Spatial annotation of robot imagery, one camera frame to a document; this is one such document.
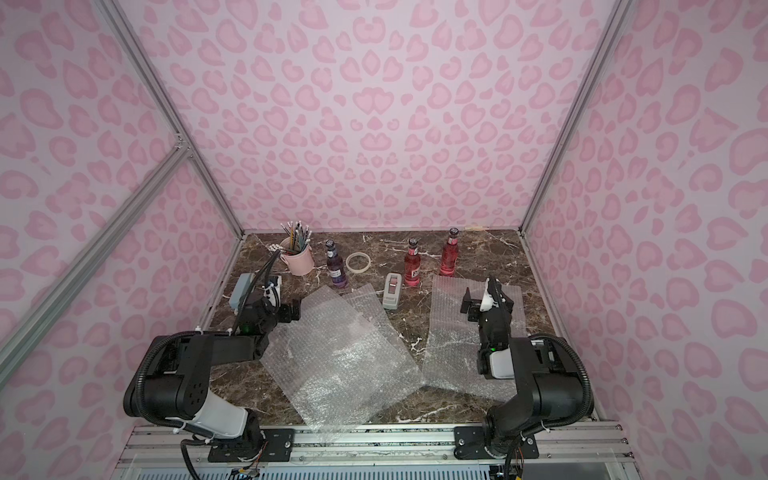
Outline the white tape dispenser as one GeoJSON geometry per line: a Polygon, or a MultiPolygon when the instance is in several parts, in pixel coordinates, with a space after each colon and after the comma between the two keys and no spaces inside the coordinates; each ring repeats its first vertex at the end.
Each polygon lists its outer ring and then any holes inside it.
{"type": "Polygon", "coordinates": [[[382,292],[382,306],[385,310],[396,310],[399,305],[403,279],[398,273],[389,273],[382,292]]]}

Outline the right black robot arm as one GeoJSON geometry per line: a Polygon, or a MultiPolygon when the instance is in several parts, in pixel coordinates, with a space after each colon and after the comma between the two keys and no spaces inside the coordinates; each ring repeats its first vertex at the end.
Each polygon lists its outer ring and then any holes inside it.
{"type": "Polygon", "coordinates": [[[587,369],[569,343],[549,334],[514,336],[514,301],[490,276],[480,299],[466,292],[461,312],[478,325],[478,372],[513,380],[515,395],[488,410],[480,427],[454,429],[458,460],[537,459],[535,435],[574,424],[594,409],[587,369]]]}

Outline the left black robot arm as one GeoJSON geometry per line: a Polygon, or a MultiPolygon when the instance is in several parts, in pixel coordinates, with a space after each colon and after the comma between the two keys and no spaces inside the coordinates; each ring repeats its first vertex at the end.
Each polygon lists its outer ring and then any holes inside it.
{"type": "Polygon", "coordinates": [[[123,409],[153,425],[190,433],[180,443],[186,466],[190,448],[205,447],[210,463],[286,462],[291,429],[262,429],[257,413],[237,407],[210,389],[216,366],[257,361],[271,332],[301,317],[298,299],[284,301],[276,286],[256,289],[240,302],[228,331],[183,331],[156,337],[124,394],[123,409]]]}

